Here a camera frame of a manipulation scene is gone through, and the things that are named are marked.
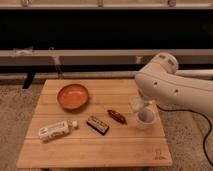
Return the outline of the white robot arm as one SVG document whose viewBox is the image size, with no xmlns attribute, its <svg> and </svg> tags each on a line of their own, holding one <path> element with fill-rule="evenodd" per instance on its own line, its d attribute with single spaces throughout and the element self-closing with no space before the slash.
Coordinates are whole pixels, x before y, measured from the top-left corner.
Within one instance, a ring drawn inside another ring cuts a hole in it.
<svg viewBox="0 0 213 171">
<path fill-rule="evenodd" d="M 177 76 L 177 70 L 177 59 L 161 52 L 135 74 L 135 82 L 145 98 L 165 98 L 213 117 L 213 81 Z"/>
</svg>

